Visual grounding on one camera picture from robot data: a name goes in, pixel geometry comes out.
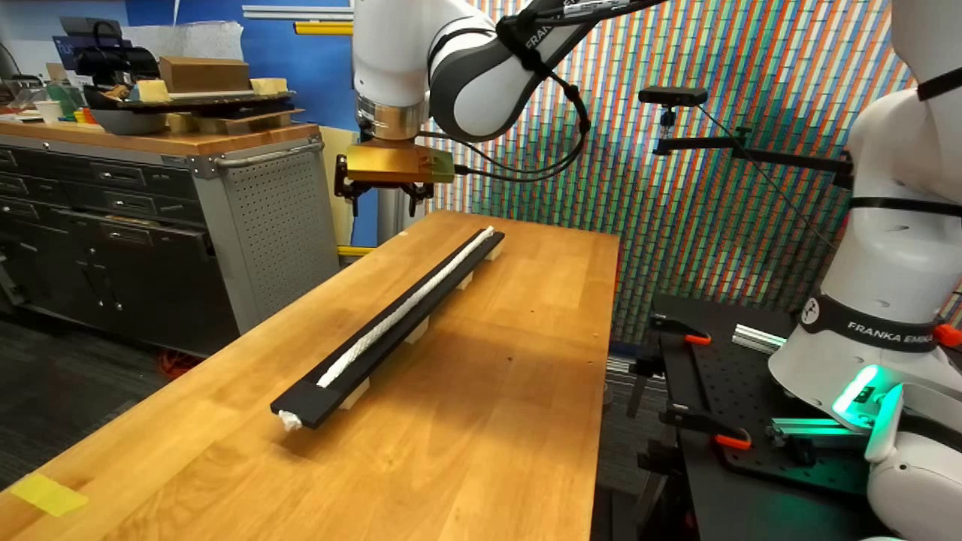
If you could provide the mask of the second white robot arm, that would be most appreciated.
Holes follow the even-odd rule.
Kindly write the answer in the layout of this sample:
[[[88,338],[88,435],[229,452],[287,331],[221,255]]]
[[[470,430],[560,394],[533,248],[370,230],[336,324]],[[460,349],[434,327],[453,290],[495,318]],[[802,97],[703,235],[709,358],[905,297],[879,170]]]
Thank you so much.
[[[901,541],[962,541],[962,374],[939,316],[962,281],[962,0],[889,0],[908,90],[849,138],[832,261],[770,375],[866,439],[866,498]]]

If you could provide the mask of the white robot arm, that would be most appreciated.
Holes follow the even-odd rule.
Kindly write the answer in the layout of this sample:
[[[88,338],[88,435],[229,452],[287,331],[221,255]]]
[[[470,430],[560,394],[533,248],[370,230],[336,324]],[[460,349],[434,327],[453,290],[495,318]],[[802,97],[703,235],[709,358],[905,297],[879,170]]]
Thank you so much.
[[[355,0],[360,136],[412,143],[434,122],[456,143],[499,138],[597,22],[657,2],[526,0],[489,17],[471,0]]]

